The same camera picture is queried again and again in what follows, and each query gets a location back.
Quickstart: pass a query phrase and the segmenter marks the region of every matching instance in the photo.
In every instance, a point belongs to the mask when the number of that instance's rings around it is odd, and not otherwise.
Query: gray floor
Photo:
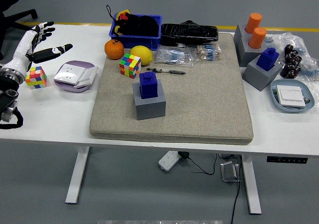
[[[35,8],[36,21],[110,23],[112,12],[161,14],[163,22],[193,20],[203,25],[246,22],[251,12],[263,26],[318,26],[318,0],[20,0],[6,15]],[[10,29],[2,53],[9,61],[24,32]],[[319,58],[314,32],[293,32]],[[0,145],[0,223],[95,224],[98,220],[223,220],[230,223],[237,184],[221,181],[217,159],[213,176],[198,173],[189,160],[166,173],[159,169],[163,150],[91,148],[77,205],[64,204],[76,159],[73,147]],[[214,155],[191,153],[212,171]],[[249,215],[245,183],[234,223],[316,224],[319,206],[319,160],[305,165],[267,163],[254,157],[262,215]]]

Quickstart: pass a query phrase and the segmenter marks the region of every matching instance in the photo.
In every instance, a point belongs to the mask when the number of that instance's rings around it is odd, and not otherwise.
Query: purple tray
[[[73,66],[83,67],[85,69],[89,69],[89,68],[94,67],[94,65],[92,63],[85,62],[85,61],[68,61],[66,63],[70,64],[70,65],[73,65]],[[75,92],[75,93],[83,92],[83,91],[85,91],[85,90],[87,90],[89,88],[89,86],[85,86],[85,87],[76,89],[76,88],[74,88],[74,85],[71,85],[71,84],[63,83],[63,82],[56,81],[56,80],[54,82],[59,88],[65,90],[65,91],[70,91],[70,92]]]

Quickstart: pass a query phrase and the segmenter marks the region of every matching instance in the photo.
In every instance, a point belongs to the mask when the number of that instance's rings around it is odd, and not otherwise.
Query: orange
[[[118,60],[124,56],[124,46],[120,41],[109,40],[104,45],[105,54],[112,60]]]

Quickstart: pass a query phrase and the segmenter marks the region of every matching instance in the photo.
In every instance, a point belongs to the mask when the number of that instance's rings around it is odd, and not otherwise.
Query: lemon
[[[130,51],[131,55],[138,56],[141,59],[141,65],[146,66],[153,60],[153,54],[145,46],[135,46]]]

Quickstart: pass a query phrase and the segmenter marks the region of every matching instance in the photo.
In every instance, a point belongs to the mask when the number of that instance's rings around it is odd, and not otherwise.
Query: rubik's cube
[[[31,89],[46,87],[46,74],[42,67],[31,67],[30,74],[26,76],[25,82]]]
[[[126,53],[120,61],[120,72],[122,75],[134,79],[141,70],[141,59],[138,56]]]

